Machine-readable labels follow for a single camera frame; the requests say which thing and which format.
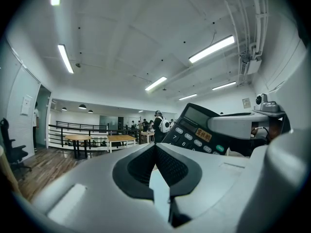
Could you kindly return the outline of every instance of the metal railing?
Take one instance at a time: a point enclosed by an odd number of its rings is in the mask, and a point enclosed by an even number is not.
[[[109,123],[107,125],[93,125],[93,124],[83,124],[83,123],[71,123],[71,122],[62,122],[56,121],[56,128],[60,127],[74,128],[74,130],[92,130],[93,132],[105,132],[109,129]]]
[[[63,148],[65,145],[72,146],[70,140],[66,140],[67,134],[83,134],[93,136],[94,139],[103,139],[106,135],[119,135],[119,134],[127,134],[136,138],[136,142],[141,144],[141,130],[139,129],[125,129],[125,130],[102,130],[102,129],[85,129],[85,128],[77,128],[77,127],[66,127],[60,125],[52,125],[49,124],[49,142],[54,144],[59,144]],[[96,142],[89,140],[87,143],[87,147],[89,150],[91,148],[98,147],[107,147],[104,142]]]

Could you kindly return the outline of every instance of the backpack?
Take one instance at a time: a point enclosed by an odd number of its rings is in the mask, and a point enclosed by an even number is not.
[[[159,129],[162,133],[166,133],[168,131],[170,131],[170,123],[167,119],[165,119],[165,117],[163,117],[163,119],[158,116],[157,118],[161,119],[160,125],[159,125]]]

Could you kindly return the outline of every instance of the green button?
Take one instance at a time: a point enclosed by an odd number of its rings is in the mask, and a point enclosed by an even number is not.
[[[220,145],[217,145],[216,146],[216,149],[217,150],[219,150],[220,152],[223,152],[225,149],[222,147],[222,146],[220,146]]]

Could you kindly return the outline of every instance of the wooden floor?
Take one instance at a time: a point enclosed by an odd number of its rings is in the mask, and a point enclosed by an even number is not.
[[[88,159],[107,152],[88,153]],[[68,172],[84,160],[76,160],[73,151],[60,149],[41,149],[34,156],[24,161],[26,166],[32,168],[32,172],[23,169],[24,180],[21,173],[16,170],[14,175],[18,181],[19,189],[28,201],[40,192],[46,185]]]

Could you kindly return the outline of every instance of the black office chair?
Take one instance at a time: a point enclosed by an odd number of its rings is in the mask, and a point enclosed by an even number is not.
[[[12,142],[14,142],[15,139],[9,138],[9,122],[5,118],[0,121],[0,127],[3,143],[5,146],[5,155],[8,159],[8,162],[11,164],[11,167],[16,167],[19,170],[21,168],[27,168],[31,172],[31,167],[25,166],[24,163],[21,162],[22,158],[28,155],[26,151],[22,150],[24,147],[26,147],[26,145],[18,146],[15,148],[12,147]]]

